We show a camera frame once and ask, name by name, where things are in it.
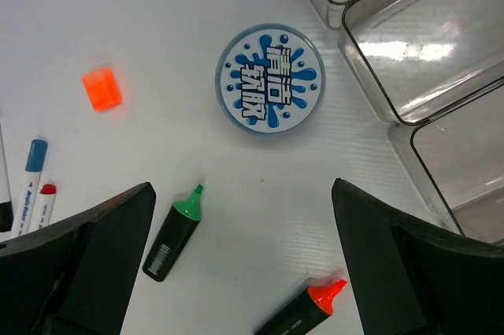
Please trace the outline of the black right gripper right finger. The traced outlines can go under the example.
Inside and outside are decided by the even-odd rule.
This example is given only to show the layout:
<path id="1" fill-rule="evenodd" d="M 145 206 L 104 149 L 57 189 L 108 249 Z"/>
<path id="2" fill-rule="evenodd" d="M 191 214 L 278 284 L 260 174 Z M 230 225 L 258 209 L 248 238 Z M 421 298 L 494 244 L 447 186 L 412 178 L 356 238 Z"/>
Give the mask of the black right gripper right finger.
<path id="1" fill-rule="evenodd" d="M 343 179 L 335 223 L 366 334 L 501 334 L 503 249 L 400 211 Z"/>

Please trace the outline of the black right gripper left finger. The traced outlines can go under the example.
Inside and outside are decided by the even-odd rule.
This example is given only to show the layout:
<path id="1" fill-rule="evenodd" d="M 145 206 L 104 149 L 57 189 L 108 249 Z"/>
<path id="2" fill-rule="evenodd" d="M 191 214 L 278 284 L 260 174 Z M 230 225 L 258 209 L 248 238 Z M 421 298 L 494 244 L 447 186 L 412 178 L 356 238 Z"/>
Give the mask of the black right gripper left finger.
<path id="1" fill-rule="evenodd" d="M 137 184 L 1 244 L 3 334 L 118 334 L 154 215 Z"/>

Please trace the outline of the red capped white marker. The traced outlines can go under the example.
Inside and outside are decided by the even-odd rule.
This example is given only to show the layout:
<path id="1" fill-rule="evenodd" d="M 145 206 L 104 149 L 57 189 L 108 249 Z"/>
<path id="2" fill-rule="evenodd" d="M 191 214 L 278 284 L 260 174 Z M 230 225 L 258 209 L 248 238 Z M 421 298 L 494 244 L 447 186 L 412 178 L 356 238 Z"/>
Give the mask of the red capped white marker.
<path id="1" fill-rule="evenodd" d="M 55 184 L 44 184 L 41 188 L 35 202 L 34 230 L 42 229 L 50 224 L 56 194 Z"/>

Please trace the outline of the black capped white marker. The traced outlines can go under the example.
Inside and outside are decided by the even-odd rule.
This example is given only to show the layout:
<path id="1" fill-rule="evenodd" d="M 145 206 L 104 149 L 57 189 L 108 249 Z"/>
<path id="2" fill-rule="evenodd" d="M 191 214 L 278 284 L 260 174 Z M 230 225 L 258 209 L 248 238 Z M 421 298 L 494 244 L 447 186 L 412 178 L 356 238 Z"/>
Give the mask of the black capped white marker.
<path id="1" fill-rule="evenodd" d="M 0 136 L 0 207 L 1 232 L 7 233 L 11 230 L 13 224 L 13 204 L 9 188 L 5 148 L 2 136 Z"/>

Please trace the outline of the orange highlighter black body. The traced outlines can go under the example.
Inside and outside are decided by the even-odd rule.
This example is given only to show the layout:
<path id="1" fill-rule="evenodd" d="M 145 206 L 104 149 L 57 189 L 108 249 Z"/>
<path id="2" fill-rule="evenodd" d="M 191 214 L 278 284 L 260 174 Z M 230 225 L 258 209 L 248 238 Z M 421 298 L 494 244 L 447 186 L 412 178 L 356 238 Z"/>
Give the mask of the orange highlighter black body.
<path id="1" fill-rule="evenodd" d="M 333 301 L 347 280 L 327 285 L 308 285 L 267 320 L 254 335 L 303 335 L 334 314 Z"/>

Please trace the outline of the green highlighter black body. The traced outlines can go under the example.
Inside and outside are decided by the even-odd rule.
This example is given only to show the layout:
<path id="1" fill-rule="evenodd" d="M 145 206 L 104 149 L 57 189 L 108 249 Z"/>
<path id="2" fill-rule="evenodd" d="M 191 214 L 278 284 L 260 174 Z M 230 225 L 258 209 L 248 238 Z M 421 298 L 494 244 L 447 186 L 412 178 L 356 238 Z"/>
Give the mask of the green highlighter black body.
<path id="1" fill-rule="evenodd" d="M 154 281 L 166 279 L 201 222 L 203 189 L 199 184 L 188 198 L 175 201 L 165 217 L 142 267 Z"/>

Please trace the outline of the blue capped white marker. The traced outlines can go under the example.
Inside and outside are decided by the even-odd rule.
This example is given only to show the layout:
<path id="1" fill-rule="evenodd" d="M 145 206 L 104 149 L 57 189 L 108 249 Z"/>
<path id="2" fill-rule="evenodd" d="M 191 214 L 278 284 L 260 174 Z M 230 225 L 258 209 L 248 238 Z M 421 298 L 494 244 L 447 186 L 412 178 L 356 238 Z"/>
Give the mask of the blue capped white marker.
<path id="1" fill-rule="evenodd" d="M 21 185 L 20 201 L 17 204 L 11 229 L 12 238 L 23 236 L 29 230 L 47 148 L 48 143 L 45 140 L 35 139 L 31 142 Z"/>

